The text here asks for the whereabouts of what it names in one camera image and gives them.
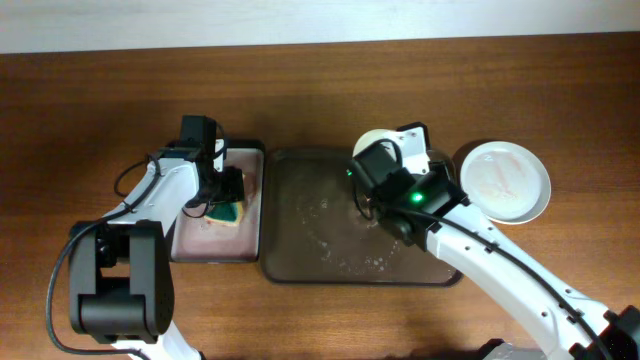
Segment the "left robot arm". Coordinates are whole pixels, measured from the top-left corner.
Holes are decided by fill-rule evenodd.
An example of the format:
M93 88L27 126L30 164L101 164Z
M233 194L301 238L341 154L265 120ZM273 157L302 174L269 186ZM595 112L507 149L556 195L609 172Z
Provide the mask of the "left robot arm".
M185 115L177 140L145 160L144 177L112 211L76 223L61 258L69 262L72 329L102 344L102 355L200 359L173 321L167 235L188 208L244 198L240 169L224 164L223 127Z

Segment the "white plate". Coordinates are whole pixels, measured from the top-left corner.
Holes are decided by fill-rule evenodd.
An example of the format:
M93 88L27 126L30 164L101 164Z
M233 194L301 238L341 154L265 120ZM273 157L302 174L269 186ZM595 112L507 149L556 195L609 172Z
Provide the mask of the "white plate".
M464 158L459 180L470 201L493 222L520 225L538 218L551 200L549 173L530 150L489 141Z
M438 149L429 149L427 151L429 157L429 166L433 168L435 165L443 165L447 169L450 178L456 177L456 167L449 155Z
M392 157L393 160L402 158L401 155L396 154L394 148L394 146L397 144L397 132L388 129L374 129L363 134L357 140L352 151L352 156L355 157L377 140L383 140L381 146Z

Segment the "white plate front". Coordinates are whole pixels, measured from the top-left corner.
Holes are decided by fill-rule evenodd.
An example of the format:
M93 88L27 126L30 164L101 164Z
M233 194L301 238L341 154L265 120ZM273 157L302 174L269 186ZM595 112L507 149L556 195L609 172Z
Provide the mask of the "white plate front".
M520 225L538 218L551 200L549 173L530 150L489 141L464 158L459 180L470 201L493 222Z

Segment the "green and yellow sponge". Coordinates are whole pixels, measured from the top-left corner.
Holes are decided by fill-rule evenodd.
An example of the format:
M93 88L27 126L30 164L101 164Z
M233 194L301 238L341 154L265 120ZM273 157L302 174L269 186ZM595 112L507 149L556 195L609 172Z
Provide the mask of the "green and yellow sponge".
M226 172L220 186L209 203L205 218L208 221L236 226L244 215L244 174L241 170Z

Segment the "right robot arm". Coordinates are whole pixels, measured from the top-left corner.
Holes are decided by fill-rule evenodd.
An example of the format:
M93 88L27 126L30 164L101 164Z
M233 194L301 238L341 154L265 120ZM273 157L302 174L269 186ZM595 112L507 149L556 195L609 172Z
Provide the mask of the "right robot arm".
M461 271L525 329L545 358L638 358L638 308L614 313L548 271L470 202L429 149L420 122L362 135L348 166L353 195L367 200L361 215Z

